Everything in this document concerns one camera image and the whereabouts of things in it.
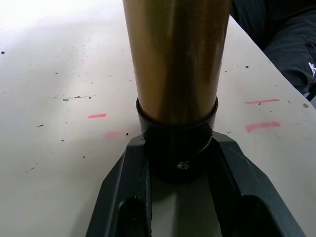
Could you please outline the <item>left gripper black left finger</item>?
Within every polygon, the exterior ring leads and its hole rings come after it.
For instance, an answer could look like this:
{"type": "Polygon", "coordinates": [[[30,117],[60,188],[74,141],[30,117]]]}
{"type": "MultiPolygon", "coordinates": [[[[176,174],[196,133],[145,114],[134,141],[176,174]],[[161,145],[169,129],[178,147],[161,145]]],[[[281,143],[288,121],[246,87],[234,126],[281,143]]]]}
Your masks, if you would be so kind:
{"type": "Polygon", "coordinates": [[[131,139],[102,182],[86,236],[152,235],[152,179],[144,148],[141,135],[131,139]]]}

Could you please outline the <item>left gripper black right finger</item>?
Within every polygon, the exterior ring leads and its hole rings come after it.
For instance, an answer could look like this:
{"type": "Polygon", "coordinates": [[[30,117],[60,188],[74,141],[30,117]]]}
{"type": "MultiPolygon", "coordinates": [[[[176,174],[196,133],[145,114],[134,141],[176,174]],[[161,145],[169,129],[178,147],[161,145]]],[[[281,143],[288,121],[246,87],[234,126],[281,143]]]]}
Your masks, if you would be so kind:
{"type": "Polygon", "coordinates": [[[303,237],[305,234],[267,175],[236,141],[214,132],[208,183],[224,237],[303,237]]]}

